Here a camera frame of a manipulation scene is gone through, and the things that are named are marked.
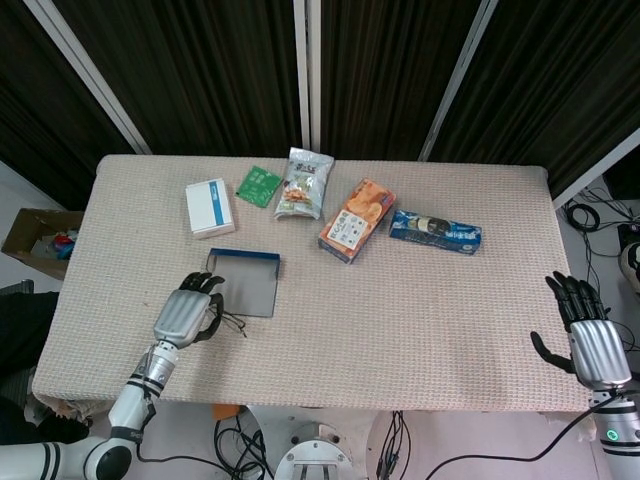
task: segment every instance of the cardboard box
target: cardboard box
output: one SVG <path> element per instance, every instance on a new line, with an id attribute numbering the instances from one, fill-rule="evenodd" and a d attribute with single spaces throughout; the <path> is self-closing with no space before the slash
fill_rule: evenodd
<path id="1" fill-rule="evenodd" d="M 20 260 L 36 270 L 63 280 L 69 260 L 41 258 L 31 253 L 33 246 L 44 236 L 70 229 L 80 229 L 84 212 L 61 212 L 23 208 L 13 221 L 11 231 L 2 245 L 2 253 Z"/>
<path id="2" fill-rule="evenodd" d="M 189 185 L 186 193 L 189 222 L 195 238 L 235 231 L 227 189 L 221 178 Z"/>
<path id="3" fill-rule="evenodd" d="M 482 242 L 482 228 L 396 210 L 389 236 L 473 255 Z"/>
<path id="4" fill-rule="evenodd" d="M 395 200 L 388 188 L 362 179 L 320 232 L 318 245 L 344 263 L 353 262 Z"/>

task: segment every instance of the white box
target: white box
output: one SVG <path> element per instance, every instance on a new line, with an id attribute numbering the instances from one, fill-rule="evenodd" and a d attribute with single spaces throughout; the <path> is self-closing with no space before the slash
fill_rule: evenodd
<path id="1" fill-rule="evenodd" d="M 187 186 L 187 208 L 195 238 L 213 237 L 236 229 L 221 178 Z"/>

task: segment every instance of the orange object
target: orange object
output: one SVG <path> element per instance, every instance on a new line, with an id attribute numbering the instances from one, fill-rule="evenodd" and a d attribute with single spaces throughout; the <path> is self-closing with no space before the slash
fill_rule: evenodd
<path id="1" fill-rule="evenodd" d="M 216 422 L 240 415 L 243 410 L 244 407 L 242 405 L 226 405 L 223 403 L 214 403 L 211 405 L 211 415 Z"/>
<path id="2" fill-rule="evenodd" d="M 351 263 L 396 200 L 396 195 L 368 178 L 362 179 L 340 211 L 320 232 L 318 245 Z"/>

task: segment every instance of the green packet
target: green packet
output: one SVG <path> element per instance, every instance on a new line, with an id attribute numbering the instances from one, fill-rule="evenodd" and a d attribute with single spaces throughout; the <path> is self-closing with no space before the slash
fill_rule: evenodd
<path id="1" fill-rule="evenodd" d="M 254 165 L 244 177 L 236 196 L 264 208 L 269 205 L 281 181 L 282 177 Z"/>

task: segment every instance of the floor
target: floor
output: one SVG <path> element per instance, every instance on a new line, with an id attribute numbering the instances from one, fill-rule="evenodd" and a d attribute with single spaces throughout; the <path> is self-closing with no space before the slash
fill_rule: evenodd
<path id="1" fill-rule="evenodd" d="M 56 208 L 45 195 L 12 176 L 0 163 L 0 237 L 6 235 L 18 208 Z M 609 219 L 609 212 L 603 212 Z M 572 272 L 584 276 L 586 271 L 582 239 L 560 221 L 560 228 Z M 613 232 L 595 234 L 594 249 L 615 251 Z M 603 299 L 616 315 L 634 329 L 639 328 L 638 304 L 622 280 L 615 259 L 594 260 L 602 280 Z M 58 290 L 60 282 L 50 279 L 8 257 L 0 256 L 0 284 L 6 285 L 25 278 L 35 281 L 36 291 Z M 406 420 L 413 437 L 413 452 L 405 478 L 425 478 L 440 461 L 451 456 L 481 453 L 513 456 L 533 456 L 540 452 L 566 425 L 567 419 L 549 420 L 536 413 L 476 413 L 476 412 L 407 412 Z M 369 472 L 375 477 L 375 464 L 381 448 L 389 414 L 381 413 L 368 441 Z M 96 419 L 95 435 L 108 435 L 106 417 Z M 169 403 L 158 404 L 158 414 L 147 427 L 143 454 L 147 457 L 194 455 L 213 458 L 213 420 L 208 405 Z M 610 480 L 602 451 L 597 443 L 579 441 L 580 432 L 571 432 L 551 453 L 536 463 L 513 463 L 486 460 L 465 460 L 451 464 L 435 476 L 447 480 L 499 480 L 518 478 L 533 480 Z M 398 478 L 396 471 L 392 478 Z M 165 464 L 140 464 L 134 461 L 127 479 L 162 480 L 175 478 L 226 478 L 213 467 L 193 462 L 174 461 Z"/>

